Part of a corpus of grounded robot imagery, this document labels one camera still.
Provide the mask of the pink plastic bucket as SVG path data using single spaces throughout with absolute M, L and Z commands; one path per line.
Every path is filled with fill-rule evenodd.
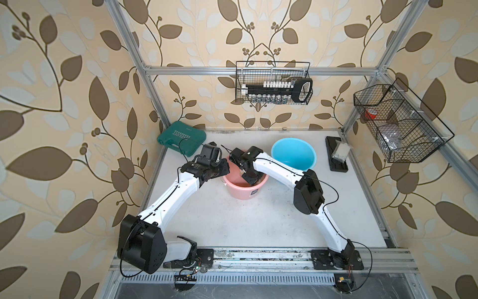
M 222 178 L 227 191 L 233 198 L 239 200 L 249 200 L 255 197 L 260 189 L 265 185 L 269 176 L 266 174 L 261 174 L 258 176 L 259 180 L 254 185 L 251 185 L 243 178 L 243 175 L 246 174 L 246 172 L 233 163 L 230 158 L 230 156 L 227 158 L 230 167 L 230 173 Z

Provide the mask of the blue plastic bucket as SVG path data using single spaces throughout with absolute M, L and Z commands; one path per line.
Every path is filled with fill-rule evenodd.
M 314 148 L 298 138 L 283 138 L 278 140 L 271 149 L 271 156 L 296 169 L 307 171 L 313 169 L 317 162 Z

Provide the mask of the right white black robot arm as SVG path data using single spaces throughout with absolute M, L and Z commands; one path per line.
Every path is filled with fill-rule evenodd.
M 230 152 L 229 160 L 242 171 L 242 178 L 248 184 L 256 183 L 266 174 L 284 184 L 294 192 L 294 207 L 305 215 L 311 216 L 327 244 L 328 253 L 325 264 L 336 269 L 351 269 L 356 248 L 353 242 L 342 235 L 333 221 L 328 209 L 324 192 L 312 169 L 301 171 L 288 166 L 265 153 L 262 149 L 251 147 L 243 151 L 235 148 Z

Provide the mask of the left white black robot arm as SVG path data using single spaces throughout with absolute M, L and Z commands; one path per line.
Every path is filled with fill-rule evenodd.
M 181 206 L 205 182 L 229 173 L 222 150 L 214 142 L 205 144 L 200 154 L 177 169 L 177 179 L 152 205 L 122 220 L 117 249 L 120 262 L 148 274 L 168 262 L 185 269 L 198 265 L 196 242 L 183 236 L 166 241 L 164 233 Z

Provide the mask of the green plastic tool case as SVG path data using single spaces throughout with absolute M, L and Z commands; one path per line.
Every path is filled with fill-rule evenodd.
M 180 121 L 174 122 L 157 138 L 159 144 L 186 157 L 191 157 L 205 140 L 206 133 L 203 130 Z

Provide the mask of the black socket set holder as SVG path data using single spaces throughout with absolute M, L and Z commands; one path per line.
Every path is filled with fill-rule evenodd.
M 307 105 L 313 95 L 311 78 L 291 81 L 264 81 L 262 84 L 242 84 L 239 95 L 251 103 L 275 105 Z

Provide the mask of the black tray with plastic bag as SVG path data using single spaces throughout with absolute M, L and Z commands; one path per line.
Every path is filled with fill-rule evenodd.
M 331 171 L 347 173 L 346 163 L 351 147 L 339 137 L 326 137 L 327 157 Z

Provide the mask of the silver foil bag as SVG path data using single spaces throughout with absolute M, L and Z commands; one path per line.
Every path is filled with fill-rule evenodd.
M 390 150 L 397 150 L 402 147 L 402 134 L 396 124 L 385 124 L 378 127 L 385 144 Z

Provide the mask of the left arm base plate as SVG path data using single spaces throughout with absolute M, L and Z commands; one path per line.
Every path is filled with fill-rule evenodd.
M 214 249 L 195 249 L 185 260 L 173 260 L 163 264 L 164 269 L 190 269 L 199 268 L 209 270 L 214 263 Z

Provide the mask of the aluminium front rail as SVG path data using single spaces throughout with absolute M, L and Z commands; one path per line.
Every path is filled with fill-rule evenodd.
M 396 248 L 356 249 L 363 270 L 314 270 L 311 248 L 213 247 L 214 263 L 207 271 L 224 272 L 335 272 L 358 274 L 417 274 L 418 266 L 409 250 Z

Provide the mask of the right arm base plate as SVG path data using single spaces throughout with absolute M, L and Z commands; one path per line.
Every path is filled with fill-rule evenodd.
M 348 257 L 344 258 L 342 254 L 337 254 L 328 249 L 326 250 L 311 250 L 311 259 L 314 270 L 363 270 L 363 265 L 360 253 L 355 250 Z

